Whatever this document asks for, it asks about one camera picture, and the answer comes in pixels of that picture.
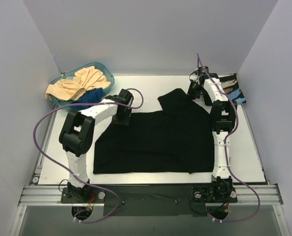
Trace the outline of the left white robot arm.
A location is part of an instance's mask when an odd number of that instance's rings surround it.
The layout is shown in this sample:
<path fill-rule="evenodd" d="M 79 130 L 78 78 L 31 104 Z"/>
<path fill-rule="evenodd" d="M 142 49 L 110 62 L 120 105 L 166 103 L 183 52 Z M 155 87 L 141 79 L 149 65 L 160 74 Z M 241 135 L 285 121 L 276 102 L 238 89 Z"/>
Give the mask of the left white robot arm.
<path fill-rule="evenodd" d="M 68 159 L 68 168 L 72 171 L 67 183 L 69 197 L 83 203 L 89 199 L 89 182 L 86 155 L 93 144 L 94 128 L 111 117 L 112 123 L 128 125 L 134 96 L 127 89 L 118 95 L 109 95 L 101 105 L 76 111 L 70 110 L 59 135 L 59 142 Z"/>

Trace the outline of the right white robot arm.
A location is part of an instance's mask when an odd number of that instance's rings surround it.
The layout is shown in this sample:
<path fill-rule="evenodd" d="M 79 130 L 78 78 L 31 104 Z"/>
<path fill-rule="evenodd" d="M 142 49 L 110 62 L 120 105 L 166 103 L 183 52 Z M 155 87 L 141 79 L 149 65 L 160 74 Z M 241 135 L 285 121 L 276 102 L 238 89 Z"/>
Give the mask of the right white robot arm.
<path fill-rule="evenodd" d="M 232 105 L 221 88 L 218 76 L 208 74 L 207 66 L 198 66 L 189 76 L 190 86 L 187 99 L 204 98 L 205 105 L 210 106 L 212 135 L 214 139 L 214 167 L 211 184 L 202 190 L 195 190 L 194 196 L 200 195 L 206 203 L 226 202 L 233 190 L 233 180 L 229 171 L 229 134 L 235 127 L 236 106 Z"/>

